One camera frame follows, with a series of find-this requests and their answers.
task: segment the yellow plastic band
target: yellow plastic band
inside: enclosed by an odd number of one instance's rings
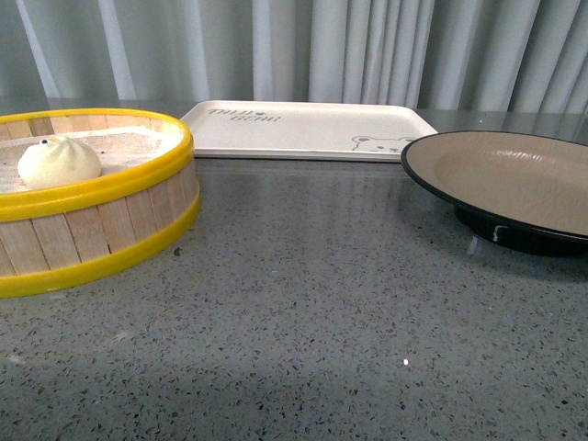
[[[192,205],[163,230],[116,253],[97,259],[22,276],[0,277],[0,298],[29,296],[81,285],[110,276],[159,253],[194,222],[200,207],[199,190]]]
[[[121,115],[166,121],[177,126],[182,140],[170,152],[128,170],[100,176],[69,186],[30,190],[0,195],[0,221],[50,216],[74,209],[83,209],[109,200],[124,198],[165,180],[192,161],[194,141],[189,128],[179,119],[146,110],[123,108],[78,108],[49,110],[0,117],[0,123],[72,115]]]

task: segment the bear face drawing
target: bear face drawing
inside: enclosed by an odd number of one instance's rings
[[[353,142],[356,146],[354,152],[380,152],[380,153],[398,153],[414,138],[403,137],[398,140],[372,138],[370,136],[355,136]]]

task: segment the terrazzo countertop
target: terrazzo countertop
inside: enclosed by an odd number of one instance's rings
[[[581,117],[421,114],[588,136]],[[1,439],[588,440],[588,257],[486,243],[399,164],[197,169],[172,246],[0,300]]]

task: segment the white tray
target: white tray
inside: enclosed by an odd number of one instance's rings
[[[399,162],[410,141],[436,133],[396,106],[205,101],[182,120],[199,157]]]

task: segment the curtain fold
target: curtain fold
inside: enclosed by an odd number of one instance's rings
[[[588,110],[583,0],[5,0],[0,96]]]

